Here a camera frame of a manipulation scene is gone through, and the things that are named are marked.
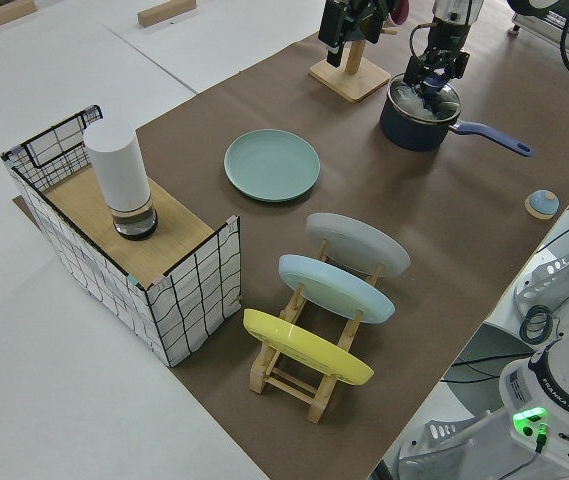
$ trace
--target light blue plate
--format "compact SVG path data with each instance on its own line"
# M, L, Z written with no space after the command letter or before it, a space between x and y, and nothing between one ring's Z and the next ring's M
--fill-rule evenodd
M257 200L283 202L308 191L320 159L308 142L283 130L255 130L236 139L224 156L226 176Z
M352 320L361 311L362 323L384 323L395 313L393 302L375 287L314 258L282 255L279 272L292 290L303 285L304 298L341 317Z

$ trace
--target wooden rack base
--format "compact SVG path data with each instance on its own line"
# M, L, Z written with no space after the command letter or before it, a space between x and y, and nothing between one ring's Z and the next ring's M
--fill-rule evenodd
M322 60L310 68L309 75L349 102L357 103L385 85L391 78L386 70L362 58L363 49L363 43L353 42L351 49L344 49L343 56L348 56L346 64L342 62L342 65L335 68L326 60Z
M326 256L326 241L322 241L320 246L320 252L317 255L317 259L326 262L328 260ZM375 285L380 275L383 273L384 266L378 265L376 271L366 278L366 282L370 285ZM304 305L306 304L306 299L302 296L303 286L298 286L288 304L280 312L280 318L289 323L297 323ZM348 320L342 331L340 339L337 346L345 351L349 351L357 329L361 323L363 314L358 312L358 314L352 320ZM250 388L256 393L262 393L266 384L273 385L280 390L285 391L289 395L292 395L303 402L309 404L308 413L306 419L313 423L318 423L324 410L326 409L328 402L337 383L337 379L332 376L324 375L318 387L313 387L312 385L303 382L302 380L290 375L283 370L277 368L278 359L280 357L280 352L271 347L267 342L262 342L262 347L257 358L251 366L250 373Z

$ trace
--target plate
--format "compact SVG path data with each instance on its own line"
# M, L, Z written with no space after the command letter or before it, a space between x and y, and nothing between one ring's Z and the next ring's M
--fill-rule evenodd
M315 184L320 159L297 135L283 130L254 130L228 147L224 170L245 195L265 202L284 202Z
M344 383L362 385L373 376L371 367L346 350L273 315L247 308L244 328L284 355Z
M353 320L362 312L362 323L384 323L395 313L386 295L361 278L314 258L282 255L280 277L292 290L303 285L302 296L316 305Z
M327 241L326 254L337 263L366 275L372 275L378 264L384 265L380 275L400 275L411 264L406 250L370 225L335 213L313 213L306 219L306 232L319 245Z

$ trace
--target yellow plate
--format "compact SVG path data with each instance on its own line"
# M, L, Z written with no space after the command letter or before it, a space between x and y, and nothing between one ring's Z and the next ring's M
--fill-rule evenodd
M371 367L346 350L273 315L247 308L244 328L284 355L344 383L362 385L373 376Z

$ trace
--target pan handle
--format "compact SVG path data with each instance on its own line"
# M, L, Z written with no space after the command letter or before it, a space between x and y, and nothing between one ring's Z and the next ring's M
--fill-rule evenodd
M450 125L449 130L458 135L481 135L484 138L499 143L503 147L522 155L523 157L533 156L533 148L520 142L519 140L500 132L496 128L477 122L457 122Z

